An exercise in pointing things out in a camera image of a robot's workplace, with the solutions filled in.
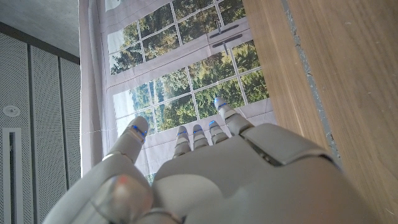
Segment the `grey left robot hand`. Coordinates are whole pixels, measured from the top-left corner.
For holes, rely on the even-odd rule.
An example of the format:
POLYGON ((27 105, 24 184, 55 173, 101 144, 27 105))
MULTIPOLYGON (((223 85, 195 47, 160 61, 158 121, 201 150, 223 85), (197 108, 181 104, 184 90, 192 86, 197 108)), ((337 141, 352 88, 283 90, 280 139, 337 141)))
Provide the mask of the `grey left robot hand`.
POLYGON ((229 128, 178 128, 173 157, 148 182, 136 161, 149 125, 138 116, 45 223, 377 223, 332 156, 274 124, 255 126, 217 97, 229 128))

